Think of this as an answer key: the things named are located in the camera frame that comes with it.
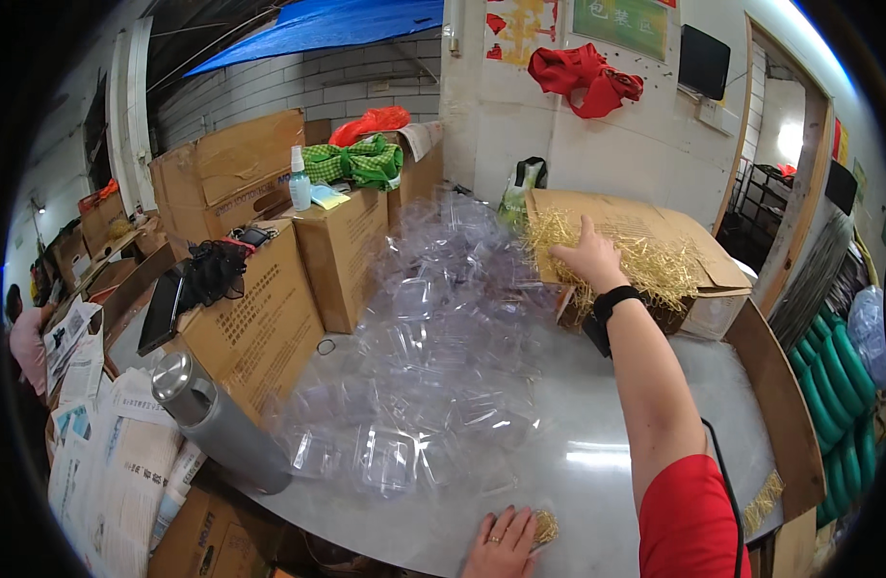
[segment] finger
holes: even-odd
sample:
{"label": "finger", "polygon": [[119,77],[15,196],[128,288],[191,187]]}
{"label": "finger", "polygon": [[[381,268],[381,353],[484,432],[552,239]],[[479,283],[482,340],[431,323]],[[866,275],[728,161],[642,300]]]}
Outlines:
{"label": "finger", "polygon": [[478,526],[478,536],[475,537],[476,546],[484,546],[491,534],[492,526],[495,526],[495,515],[489,512],[482,518],[482,525]]}
{"label": "finger", "polygon": [[533,576],[533,570],[536,567],[536,561],[539,560],[539,554],[533,554],[531,557],[526,559],[526,563],[523,564],[523,572],[521,573],[521,578],[530,578]]}
{"label": "finger", "polygon": [[549,247],[549,254],[557,259],[567,261],[569,256],[573,254],[574,249],[563,245],[553,245]]}
{"label": "finger", "polygon": [[504,539],[507,526],[509,526],[510,522],[513,520],[513,513],[513,506],[507,506],[507,509],[501,515],[497,516],[497,522],[495,522],[495,527],[491,529],[491,535],[489,538],[498,538],[499,540]]}
{"label": "finger", "polygon": [[523,535],[523,530],[526,528],[526,524],[529,521],[530,509],[521,508],[517,515],[514,516],[513,522],[507,526],[507,531],[504,533],[504,546],[509,547],[511,550],[517,548],[517,542],[520,541],[520,537]]}
{"label": "finger", "polygon": [[581,238],[597,235],[594,231],[594,220],[587,214],[581,215]]}
{"label": "finger", "polygon": [[533,539],[536,536],[536,515],[531,515],[530,519],[526,521],[526,526],[523,526],[523,534],[520,536],[520,540],[517,542],[517,550],[518,552],[522,552],[523,554],[529,554],[530,549],[533,548]]}

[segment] chinese text sign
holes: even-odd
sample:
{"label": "chinese text sign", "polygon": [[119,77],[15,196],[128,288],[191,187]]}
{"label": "chinese text sign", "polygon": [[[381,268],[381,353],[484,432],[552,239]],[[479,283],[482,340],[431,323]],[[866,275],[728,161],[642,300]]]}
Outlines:
{"label": "chinese text sign", "polygon": [[575,0],[572,32],[664,62],[668,8],[655,0]]}

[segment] hand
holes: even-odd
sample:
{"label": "hand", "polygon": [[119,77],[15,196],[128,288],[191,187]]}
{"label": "hand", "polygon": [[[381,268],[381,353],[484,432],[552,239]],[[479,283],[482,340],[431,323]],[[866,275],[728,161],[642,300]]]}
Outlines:
{"label": "hand", "polygon": [[536,516],[529,508],[514,515],[514,507],[508,506],[496,522],[494,514],[484,516],[461,578],[530,578],[535,534]]}
{"label": "hand", "polygon": [[620,270],[620,252],[613,249],[613,241],[594,230],[594,221],[581,215],[581,237],[577,247],[555,245],[549,254],[565,261],[576,274],[587,281],[594,293],[603,295],[620,285],[629,285],[629,279]]}

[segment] green checkered cloth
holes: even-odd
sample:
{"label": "green checkered cloth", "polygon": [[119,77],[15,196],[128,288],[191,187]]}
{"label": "green checkered cloth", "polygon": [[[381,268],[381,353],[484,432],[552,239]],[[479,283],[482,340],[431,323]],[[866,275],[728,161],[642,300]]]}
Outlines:
{"label": "green checkered cloth", "polygon": [[369,142],[360,141],[345,147],[333,144],[306,146],[301,149],[301,158],[312,183],[352,179],[359,187],[383,192],[395,188],[389,181],[399,176],[404,162],[402,147],[390,145],[381,134],[376,134]]}

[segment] electrical outlet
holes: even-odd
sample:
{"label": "electrical outlet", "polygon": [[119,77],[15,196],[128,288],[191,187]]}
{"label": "electrical outlet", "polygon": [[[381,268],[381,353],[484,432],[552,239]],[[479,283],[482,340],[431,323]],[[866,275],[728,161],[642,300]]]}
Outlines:
{"label": "electrical outlet", "polygon": [[700,99],[700,106],[697,108],[696,117],[700,122],[708,124],[710,127],[714,129],[718,129],[718,123],[716,122],[716,109],[719,106],[709,100],[708,98]]}

